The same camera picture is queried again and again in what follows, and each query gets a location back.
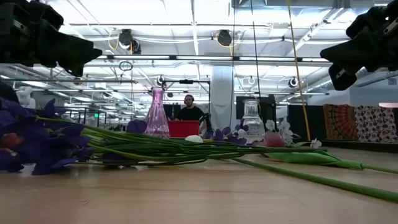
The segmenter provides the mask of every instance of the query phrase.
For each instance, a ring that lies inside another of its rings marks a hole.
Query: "white pillar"
[[[210,113],[211,125],[214,129],[230,126],[231,107],[233,106],[233,74],[232,67],[213,67],[211,76]]]

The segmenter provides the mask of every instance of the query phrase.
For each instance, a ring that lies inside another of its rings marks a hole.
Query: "black curtain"
[[[305,106],[307,110],[308,126],[311,139],[326,139],[325,116],[323,106]],[[290,130],[298,134],[303,141],[307,140],[307,128],[305,125],[303,106],[289,105],[287,107],[287,121],[290,123]]]

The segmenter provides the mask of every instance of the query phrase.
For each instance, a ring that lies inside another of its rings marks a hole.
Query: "yellow cable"
[[[118,38],[116,39],[116,47],[112,47],[112,45],[111,45],[111,40],[108,39],[108,45],[109,45],[109,47],[110,47],[111,49],[113,49],[113,50],[116,50],[117,47],[119,47],[119,35],[120,35],[120,33],[118,34]]]
[[[300,74],[299,74],[299,65],[297,63],[297,51],[296,51],[296,44],[294,42],[294,32],[293,32],[293,23],[292,23],[292,13],[291,13],[291,0],[288,0],[288,7],[289,7],[289,18],[290,18],[290,31],[292,32],[292,43],[293,43],[293,51],[294,51],[294,60],[296,64],[296,72],[297,72],[297,80],[298,80],[298,88],[300,89],[300,97],[301,97],[301,104],[303,105],[303,112],[304,112],[304,120],[305,120],[305,126],[307,127],[307,138],[308,141],[311,141],[311,136],[310,136],[310,127],[308,125],[308,118],[307,118],[307,110],[305,109],[304,105],[304,97],[303,97],[303,90],[301,89],[301,81],[300,81]]]

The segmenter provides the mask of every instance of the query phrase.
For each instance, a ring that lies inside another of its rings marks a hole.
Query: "pink glass vase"
[[[144,134],[170,138],[169,124],[163,108],[163,89],[161,87],[153,87],[152,89],[152,104],[146,120],[147,129]]]

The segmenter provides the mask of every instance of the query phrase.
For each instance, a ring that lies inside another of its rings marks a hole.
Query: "ceiling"
[[[290,30],[289,10],[285,1],[276,0],[48,0],[65,20],[60,29],[66,34],[92,40],[95,47],[103,51],[103,55],[129,55],[130,52],[120,45],[115,48],[118,33],[121,29],[132,29],[133,37],[139,42],[141,55],[194,55],[194,56],[240,56],[240,57],[293,57],[293,40],[296,44],[297,56],[319,58],[322,49],[348,40],[345,29],[355,20],[356,16],[366,12],[375,4],[389,1],[293,1],[292,24]],[[223,47],[216,35],[220,29],[228,29],[234,39],[234,47]],[[234,89],[236,92],[261,91],[296,92],[289,88],[288,80],[296,77],[294,62],[262,62],[258,66],[254,62],[211,60],[128,60],[134,64],[131,71],[119,69],[122,60],[94,60],[84,69],[83,79],[109,80],[101,88],[107,90],[134,90],[134,98],[130,93],[120,93],[127,102],[150,100],[145,93],[161,75],[166,80],[191,79],[207,81],[217,66],[234,66]],[[300,63],[299,74],[303,87],[309,92],[322,92],[328,80],[328,66],[325,63]],[[10,69],[19,72],[25,68]],[[73,77],[61,68],[52,69],[35,66],[34,70],[22,75],[31,78],[72,79]],[[49,89],[93,89],[94,83],[81,85],[73,83],[48,83]],[[208,99],[207,85],[173,84],[168,91],[176,92],[168,99],[170,102],[181,101],[183,91],[193,92],[200,101]],[[67,96],[81,96],[81,93],[63,92]],[[109,102],[100,93],[86,94],[98,102]],[[278,96],[280,101],[285,96]]]

